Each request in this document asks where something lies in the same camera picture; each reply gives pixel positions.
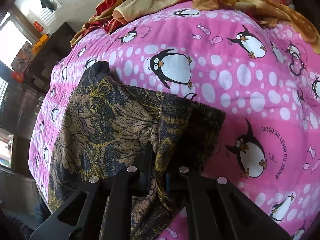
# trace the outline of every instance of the white polka dot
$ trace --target white polka dot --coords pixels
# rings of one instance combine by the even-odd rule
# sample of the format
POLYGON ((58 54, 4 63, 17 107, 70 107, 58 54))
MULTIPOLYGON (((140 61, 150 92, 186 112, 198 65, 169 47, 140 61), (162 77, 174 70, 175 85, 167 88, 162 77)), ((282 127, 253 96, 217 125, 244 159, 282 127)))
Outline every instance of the white polka dot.
POLYGON ((287 33, 287 36, 289 38, 292 38, 292 31, 290 31, 289 29, 285 31, 287 33))
POLYGON ((127 57, 131 56, 132 51, 133 51, 133 47, 130 47, 130 48, 127 49, 127 53, 126 53, 127 57))
POLYGON ((311 186, 310 184, 305 185, 305 187, 303 188, 303 193, 304 194, 307 194, 309 192, 310 186, 311 186))
POLYGON ((244 98, 238 98, 237 104, 239 107, 244 107, 245 106, 245 99, 244 98))
POLYGON ((132 61, 128 60, 124 64, 124 74, 128 77, 131 75, 132 72, 132 61))
POLYGON ((121 80, 121 76, 122 76, 122 72, 121 72, 121 69, 120 68, 116 68, 116 73, 118 75, 118 78, 121 80))
POLYGON ((320 192, 320 186, 316 187, 315 191, 312 194, 312 199, 315 200, 320 192))
POLYGON ((210 78, 211 78, 212 80, 216 80, 216 78, 217 78, 217 72, 216 72, 214 69, 212 69, 212 70, 210 70, 209 76, 210 76, 210 78))
POLYGON ((288 79, 288 80, 285 82, 285 85, 288 86, 288 87, 297 88, 297 85, 296 85, 295 83, 293 83, 290 79, 288 79))
POLYGON ((117 57, 117 53, 115 51, 113 51, 111 54, 110 54, 110 57, 109 57, 109 64, 110 66, 112 66, 115 61, 116 61, 116 57, 117 57))
POLYGON ((155 76, 150 76, 149 77, 149 84, 151 86, 154 86, 156 84, 156 77, 155 76))
POLYGON ((305 207, 308 205, 309 200, 310 200, 310 195, 308 195, 308 196, 306 196, 306 197, 304 198, 301 207, 302 207, 302 208, 305 208, 305 207))
POLYGON ((173 94, 178 94, 180 90, 180 86, 177 83, 171 83, 170 85, 170 92, 173 94))
POLYGON ((260 112, 265 105, 264 96, 259 92, 253 92, 250 96, 250 105, 254 111, 260 112))
POLYGON ((288 216, 287 216, 287 221, 291 221, 292 219, 294 219, 295 216, 296 216, 296 214, 297 214, 297 212, 298 212, 298 210, 296 210, 295 208, 293 208, 293 209, 289 212, 289 214, 288 214, 288 216))
POLYGON ((271 86, 275 86, 277 84, 277 75, 273 71, 269 73, 269 82, 271 86))
POLYGON ((314 129, 318 129, 318 120, 313 112, 310 113, 310 122, 314 129))
POLYGON ((200 58, 198 59, 198 63, 199 63, 199 65, 201 65, 201 66, 205 66, 205 63, 206 63, 205 58, 204 58, 204 57, 200 57, 200 58))
POLYGON ((274 198, 270 198, 267 202, 267 205, 270 205, 273 202, 274 198))
POLYGON ((259 193, 258 196, 256 197, 256 200, 254 201, 254 203, 258 207, 262 207, 265 201, 266 201, 266 195, 263 193, 259 193))
POLYGON ((239 83, 246 87, 250 84, 251 81, 251 72, 245 64, 241 64, 237 70, 237 78, 239 83))
POLYGON ((290 119, 290 111, 289 111, 288 108, 282 107, 279 112, 280 112, 280 116, 281 116, 281 118, 283 120, 289 120, 290 119))
POLYGON ((228 94, 224 93, 221 95, 220 102, 223 107, 229 107, 231 103, 231 98, 228 94))
POLYGON ((269 91, 268 98, 269 98, 270 102, 273 104, 279 104, 281 101, 280 95, 274 90, 269 91))
POLYGON ((146 46, 143 51, 146 53, 146 54, 154 54, 158 51, 158 46, 156 45, 148 45, 146 46))
POLYGON ((289 96, 287 94, 283 94, 282 98, 286 103, 289 103, 290 99, 289 99, 289 96))
POLYGON ((210 59, 211 63, 215 66, 219 66, 222 63, 222 59, 219 55, 212 55, 210 59))
POLYGON ((130 86, 136 87, 137 85, 138 85, 138 83, 137 83, 137 81, 136 81, 135 79, 132 79, 132 80, 130 81, 130 86))
POLYGON ((259 81, 261 81, 261 80, 263 79, 263 72, 262 72, 260 69, 258 69, 258 70, 256 71, 256 78, 257 78, 259 81))
POLYGON ((232 76, 229 71, 223 70, 220 72, 219 77, 219 84, 225 90, 229 89, 232 86, 232 76))
POLYGON ((302 217, 302 215, 303 215, 303 210, 302 210, 302 211, 300 211, 300 213, 298 214, 297 218, 301 218, 301 217, 302 217))
POLYGON ((215 12, 206 13, 205 15, 206 15, 208 18, 215 18, 215 17, 218 16, 218 14, 215 13, 215 12))
POLYGON ((215 92, 214 88, 211 84, 205 83, 201 87, 202 96, 204 97, 204 100, 208 103, 214 103, 215 101, 215 92))

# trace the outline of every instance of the pink blanket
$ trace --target pink blanket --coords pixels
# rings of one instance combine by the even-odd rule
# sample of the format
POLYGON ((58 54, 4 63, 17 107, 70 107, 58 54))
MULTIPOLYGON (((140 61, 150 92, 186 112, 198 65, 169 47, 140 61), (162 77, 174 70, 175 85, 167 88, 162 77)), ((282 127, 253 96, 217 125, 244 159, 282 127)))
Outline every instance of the pink blanket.
MULTIPOLYGON (((203 176, 224 176, 298 240, 320 210, 320 70, 291 26, 263 30, 239 11, 175 5, 111 35, 95 30, 52 71, 29 168, 48 198, 51 151, 85 69, 108 61, 121 82, 227 113, 203 176)), ((188 239, 182 210, 159 238, 188 239)))

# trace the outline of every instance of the cartoon penguin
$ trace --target cartoon penguin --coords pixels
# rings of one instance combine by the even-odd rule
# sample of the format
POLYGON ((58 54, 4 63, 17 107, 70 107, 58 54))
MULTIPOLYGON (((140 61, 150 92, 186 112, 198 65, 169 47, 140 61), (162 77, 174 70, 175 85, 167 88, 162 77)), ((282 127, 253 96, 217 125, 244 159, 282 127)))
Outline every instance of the cartoon penguin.
POLYGON ((194 9, 184 9, 181 11, 174 12, 173 14, 184 17, 185 15, 199 15, 200 12, 198 10, 194 10, 194 9))
POLYGON ((85 53, 85 50, 86 50, 86 46, 84 46, 81 51, 78 52, 78 57, 81 57, 84 53, 85 53))
POLYGON ((273 54, 275 54, 277 61, 280 61, 281 63, 283 63, 283 56, 280 50, 276 47, 276 45, 273 42, 270 41, 270 43, 271 43, 273 54))
POLYGON ((264 57, 267 52, 266 47, 256 36, 250 33, 244 25, 242 26, 244 28, 244 31, 238 33, 235 39, 227 39, 233 43, 238 43, 243 49, 248 52, 250 58, 255 59, 257 57, 264 57))
POLYGON ((67 77, 68 77, 67 67, 65 67, 64 69, 62 69, 61 76, 62 76, 62 78, 63 78, 64 80, 67 79, 67 77))
POLYGON ((192 59, 184 54, 168 53, 171 50, 173 49, 166 49, 154 55, 150 60, 151 70, 167 89, 170 89, 170 86, 165 81, 187 85, 191 89, 192 59))
POLYGON ((37 167, 37 169, 39 168, 39 163, 40 163, 40 161, 39 161, 39 154, 35 157, 35 160, 36 160, 36 167, 37 167))
POLYGON ((43 156, 44 156, 45 163, 48 164, 48 162, 49 162, 49 150, 48 150, 48 147, 44 148, 43 156))
POLYGON ((316 95, 316 98, 320 98, 320 84, 318 84, 320 80, 318 79, 319 78, 317 77, 316 80, 312 83, 312 91, 316 95))
POLYGON ((51 111, 51 120, 52 120, 52 122, 55 122, 57 120, 58 112, 59 112, 59 109, 57 107, 55 107, 51 111))
POLYGON ((301 228, 299 228, 297 231, 295 231, 294 235, 291 236, 291 240, 299 240, 303 233, 306 231, 305 229, 305 224, 306 224, 306 220, 304 220, 303 226, 301 228))
POLYGON ((238 163, 242 169, 242 177, 256 178, 267 168, 267 160, 261 143, 253 136, 252 127, 247 119, 247 134, 236 140, 235 146, 226 148, 237 155, 238 163))
POLYGON ((137 35, 136 27, 134 27, 132 31, 129 31, 124 37, 118 38, 118 40, 120 40, 121 43, 126 43, 132 41, 137 35))
POLYGON ((51 91, 50 91, 50 97, 52 98, 56 93, 56 88, 54 87, 51 91))
POLYGON ((96 59, 91 60, 91 58, 89 58, 84 66, 84 70, 87 70, 89 67, 91 67, 96 62, 97 62, 96 59))
POLYGON ((272 212, 269 217, 271 217, 275 221, 281 221, 288 212, 292 200, 293 193, 281 203, 273 205, 272 212))

